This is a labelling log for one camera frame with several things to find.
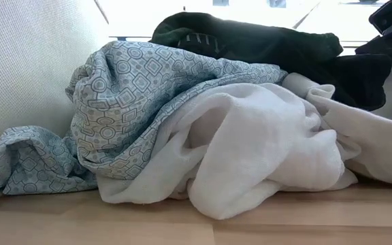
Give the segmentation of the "plain black garment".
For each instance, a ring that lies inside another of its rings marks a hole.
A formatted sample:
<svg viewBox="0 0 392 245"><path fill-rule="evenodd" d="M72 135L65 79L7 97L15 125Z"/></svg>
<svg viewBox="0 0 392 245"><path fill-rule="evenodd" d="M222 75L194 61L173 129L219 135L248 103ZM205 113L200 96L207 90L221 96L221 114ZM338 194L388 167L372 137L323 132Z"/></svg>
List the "plain black garment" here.
<svg viewBox="0 0 392 245"><path fill-rule="evenodd" d="M385 80L392 68L384 54L339 56L321 64L322 71L314 81L335 86L332 99L367 111L386 103Z"/></svg>

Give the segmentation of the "black garment with white print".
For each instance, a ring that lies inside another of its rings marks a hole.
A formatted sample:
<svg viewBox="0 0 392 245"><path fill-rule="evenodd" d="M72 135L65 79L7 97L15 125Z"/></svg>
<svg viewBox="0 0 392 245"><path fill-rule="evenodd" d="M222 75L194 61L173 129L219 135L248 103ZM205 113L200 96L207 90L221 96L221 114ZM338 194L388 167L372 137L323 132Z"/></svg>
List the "black garment with white print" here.
<svg viewBox="0 0 392 245"><path fill-rule="evenodd" d="M343 51L333 33L304 33L222 20L207 13L180 12L164 19L150 40L216 59L269 63L286 67L289 61L322 63Z"/></svg>

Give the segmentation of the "light blue geometric print garment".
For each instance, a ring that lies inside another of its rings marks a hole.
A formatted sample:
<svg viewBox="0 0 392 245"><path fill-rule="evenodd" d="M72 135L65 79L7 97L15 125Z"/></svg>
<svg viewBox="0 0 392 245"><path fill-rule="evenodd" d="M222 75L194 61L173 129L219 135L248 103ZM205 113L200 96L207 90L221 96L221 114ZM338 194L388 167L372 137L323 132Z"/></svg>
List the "light blue geometric print garment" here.
<svg viewBox="0 0 392 245"><path fill-rule="evenodd" d="M277 65L215 59L149 42L113 41L77 68L65 92L76 111L66 136L38 126L0 137L5 195L94 189L97 176L134 180L160 124L192 97L236 83L278 84Z"/></svg>

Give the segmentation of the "left cardboard box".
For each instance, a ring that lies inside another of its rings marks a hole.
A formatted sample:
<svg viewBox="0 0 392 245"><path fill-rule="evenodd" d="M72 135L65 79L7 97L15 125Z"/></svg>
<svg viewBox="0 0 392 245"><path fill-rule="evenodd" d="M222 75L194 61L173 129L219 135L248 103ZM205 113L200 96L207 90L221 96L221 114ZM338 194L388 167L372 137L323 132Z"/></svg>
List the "left cardboard box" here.
<svg viewBox="0 0 392 245"><path fill-rule="evenodd" d="M107 28L95 0L0 0L0 135L24 125L65 134L65 88Z"/></svg>

